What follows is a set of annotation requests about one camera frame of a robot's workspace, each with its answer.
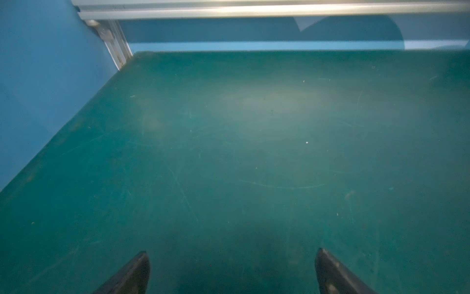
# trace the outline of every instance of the horizontal metal bar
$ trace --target horizontal metal bar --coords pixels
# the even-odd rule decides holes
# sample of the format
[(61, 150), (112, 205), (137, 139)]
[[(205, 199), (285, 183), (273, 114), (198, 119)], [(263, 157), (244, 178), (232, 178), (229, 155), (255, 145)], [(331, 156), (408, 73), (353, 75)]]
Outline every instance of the horizontal metal bar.
[(78, 6), (80, 17), (84, 20), (123, 20), (152, 18), (216, 18), (216, 17), (258, 17), (258, 16), (338, 16), (338, 15), (373, 15), (403, 13), (443, 13), (470, 12), (470, 1), (417, 1), (417, 2), (364, 2), (334, 4), (298, 4), (299, 1), (285, 0), (279, 4), (250, 2), (252, 5), (231, 5), (231, 2), (199, 1), (192, 3), (160, 1), (148, 8), (117, 8), (113, 4), (109, 9), (100, 4)]

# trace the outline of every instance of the green table surface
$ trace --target green table surface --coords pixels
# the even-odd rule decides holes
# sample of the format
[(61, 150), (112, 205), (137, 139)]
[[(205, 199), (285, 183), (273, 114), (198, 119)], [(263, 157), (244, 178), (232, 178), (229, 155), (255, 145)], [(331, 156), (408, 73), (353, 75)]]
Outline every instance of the green table surface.
[(0, 293), (470, 292), (470, 55), (139, 53), (0, 193)]

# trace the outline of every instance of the black pointed object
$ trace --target black pointed object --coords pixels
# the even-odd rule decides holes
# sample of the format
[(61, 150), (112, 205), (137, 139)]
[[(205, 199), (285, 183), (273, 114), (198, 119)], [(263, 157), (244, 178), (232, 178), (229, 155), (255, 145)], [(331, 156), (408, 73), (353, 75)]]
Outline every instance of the black pointed object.
[(141, 251), (93, 294), (144, 294), (149, 277), (149, 256)]
[(326, 249), (318, 249), (315, 269), (321, 294), (377, 294)]

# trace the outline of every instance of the metal frame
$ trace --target metal frame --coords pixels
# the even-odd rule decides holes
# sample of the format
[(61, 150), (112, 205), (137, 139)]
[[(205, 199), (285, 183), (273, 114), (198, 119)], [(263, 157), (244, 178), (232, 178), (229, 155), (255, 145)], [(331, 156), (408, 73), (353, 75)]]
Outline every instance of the metal frame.
[(127, 44), (119, 22), (116, 20), (86, 20), (88, 26), (96, 29), (106, 48), (111, 54), (117, 69), (121, 69), (132, 57), (132, 51)]
[(468, 0), (72, 0), (84, 20), (469, 12)]

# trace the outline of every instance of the metal bracket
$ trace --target metal bracket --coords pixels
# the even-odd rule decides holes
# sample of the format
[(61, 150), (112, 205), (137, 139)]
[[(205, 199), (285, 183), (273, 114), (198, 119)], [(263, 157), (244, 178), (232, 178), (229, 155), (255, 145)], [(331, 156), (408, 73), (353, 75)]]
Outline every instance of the metal bracket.
[(116, 20), (86, 20), (85, 23), (96, 29), (100, 38), (108, 48), (111, 58), (117, 69), (121, 70), (124, 64), (132, 57), (132, 51), (125, 40), (119, 22)]

